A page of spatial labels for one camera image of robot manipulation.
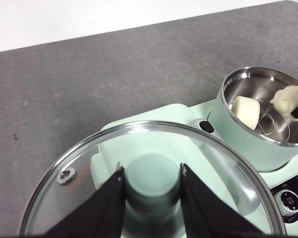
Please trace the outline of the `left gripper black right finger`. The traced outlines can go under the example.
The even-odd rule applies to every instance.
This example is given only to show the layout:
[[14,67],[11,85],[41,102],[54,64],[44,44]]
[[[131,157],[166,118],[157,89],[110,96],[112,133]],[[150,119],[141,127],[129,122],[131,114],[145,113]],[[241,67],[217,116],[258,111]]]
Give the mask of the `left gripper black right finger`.
[[219,199],[186,164],[180,201],[188,238],[261,238],[264,233]]

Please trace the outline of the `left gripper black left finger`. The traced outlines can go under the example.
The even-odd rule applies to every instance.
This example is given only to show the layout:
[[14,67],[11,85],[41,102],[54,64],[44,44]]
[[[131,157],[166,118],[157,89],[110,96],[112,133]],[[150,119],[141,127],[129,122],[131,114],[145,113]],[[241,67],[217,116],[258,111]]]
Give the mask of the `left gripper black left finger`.
[[125,170],[120,167],[88,200],[49,229],[43,237],[119,238],[125,207]]

